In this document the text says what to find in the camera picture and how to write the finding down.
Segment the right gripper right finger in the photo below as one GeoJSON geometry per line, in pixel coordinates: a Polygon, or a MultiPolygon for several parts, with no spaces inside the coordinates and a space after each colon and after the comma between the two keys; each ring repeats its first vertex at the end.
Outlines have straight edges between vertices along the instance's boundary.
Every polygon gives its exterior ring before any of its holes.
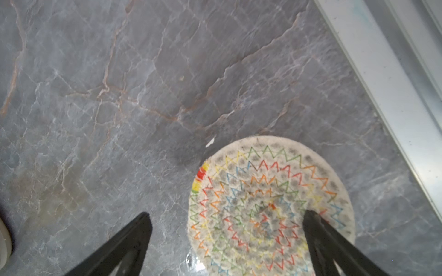
{"type": "Polygon", "coordinates": [[[338,267],[347,276],[388,276],[317,212],[305,211],[303,230],[317,276],[338,276],[338,267]]]}

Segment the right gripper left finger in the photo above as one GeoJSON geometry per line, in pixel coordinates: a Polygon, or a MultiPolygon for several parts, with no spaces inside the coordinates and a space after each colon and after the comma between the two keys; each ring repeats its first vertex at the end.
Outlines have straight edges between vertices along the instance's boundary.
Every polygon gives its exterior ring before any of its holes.
{"type": "Polygon", "coordinates": [[[68,276],[138,276],[153,232],[150,216],[140,213],[103,246],[67,273],[68,276]]]}

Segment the white colourful stitched coaster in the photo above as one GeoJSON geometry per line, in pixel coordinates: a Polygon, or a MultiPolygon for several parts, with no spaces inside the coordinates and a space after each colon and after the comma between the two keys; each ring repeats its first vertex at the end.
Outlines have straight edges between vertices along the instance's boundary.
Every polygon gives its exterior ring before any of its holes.
{"type": "Polygon", "coordinates": [[[211,276],[312,276],[302,228],[307,210],[355,242],[349,194],[324,158],[287,138],[244,138],[201,165],[189,196],[188,237],[211,276]]]}

